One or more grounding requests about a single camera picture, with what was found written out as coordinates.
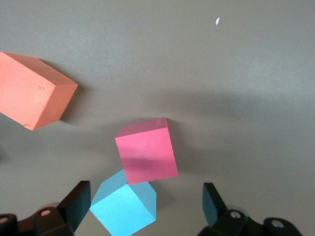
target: orange block face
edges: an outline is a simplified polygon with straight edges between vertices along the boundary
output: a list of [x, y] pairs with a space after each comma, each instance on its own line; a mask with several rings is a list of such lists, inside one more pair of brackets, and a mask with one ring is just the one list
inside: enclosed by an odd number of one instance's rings
[[0, 53], [0, 112], [27, 129], [60, 120], [77, 87], [40, 59]]

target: small white speck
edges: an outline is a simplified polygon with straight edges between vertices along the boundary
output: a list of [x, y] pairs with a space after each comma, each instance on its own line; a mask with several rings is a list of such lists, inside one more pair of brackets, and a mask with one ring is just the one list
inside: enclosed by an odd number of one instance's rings
[[218, 25], [219, 21], [220, 21], [220, 17], [216, 19], [216, 26]]

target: screw hole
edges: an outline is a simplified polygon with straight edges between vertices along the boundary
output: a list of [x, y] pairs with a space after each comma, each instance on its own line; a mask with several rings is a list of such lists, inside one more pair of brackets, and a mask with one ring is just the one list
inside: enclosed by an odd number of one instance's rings
[[241, 218], [241, 215], [240, 213], [236, 212], [236, 211], [232, 211], [230, 213], [230, 215], [234, 218], [234, 219], [240, 219]]
[[8, 217], [2, 217], [0, 218], [0, 224], [6, 222], [8, 220]]
[[279, 229], [283, 229], [284, 228], [284, 225], [281, 221], [279, 220], [273, 220], [271, 221], [271, 224], [276, 227], [276, 228], [279, 228]]
[[41, 216], [45, 216], [45, 215], [49, 215], [50, 214], [50, 210], [43, 210], [40, 215]]

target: pink cube face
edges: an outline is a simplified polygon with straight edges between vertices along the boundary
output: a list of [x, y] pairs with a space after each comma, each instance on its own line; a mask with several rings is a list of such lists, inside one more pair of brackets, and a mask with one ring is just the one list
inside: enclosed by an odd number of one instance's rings
[[115, 140], [128, 184], [178, 176], [165, 118], [125, 126]]
[[77, 87], [37, 58], [0, 53], [0, 112], [27, 129], [58, 121]]

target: black plastic part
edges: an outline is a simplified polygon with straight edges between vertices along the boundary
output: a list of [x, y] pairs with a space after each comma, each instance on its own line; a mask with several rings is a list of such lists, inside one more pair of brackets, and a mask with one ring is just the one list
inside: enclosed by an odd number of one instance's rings
[[5, 222], [0, 223], [0, 236], [12, 234], [17, 231], [17, 218], [14, 214], [2, 214], [0, 219], [6, 219]]
[[[240, 218], [232, 217], [231, 213], [237, 212]], [[240, 211], [227, 210], [213, 226], [217, 231], [227, 236], [243, 236], [246, 235], [247, 217]]]
[[76, 231], [91, 206], [91, 185], [81, 181], [57, 206], [63, 220]]
[[199, 234], [198, 236], [227, 236], [213, 228], [210, 227], [206, 227], [204, 228]]
[[302, 236], [286, 220], [267, 218], [261, 225], [238, 210], [228, 210], [212, 183], [204, 183], [202, 206], [209, 227], [198, 236]]
[[[283, 228], [275, 227], [272, 222], [280, 221], [283, 224]], [[264, 221], [264, 228], [272, 235], [272, 236], [302, 236], [301, 233], [297, 230], [297, 228], [288, 222], [287, 220], [283, 220], [280, 218], [267, 218]]]
[[57, 207], [47, 207], [27, 219], [17, 221], [14, 214], [0, 223], [0, 236], [73, 236], [91, 206], [89, 181], [81, 181]]
[[227, 207], [213, 183], [203, 185], [202, 208], [210, 227], [227, 211]]
[[63, 221], [55, 207], [39, 210], [33, 215], [34, 233], [36, 236], [73, 236], [71, 228]]

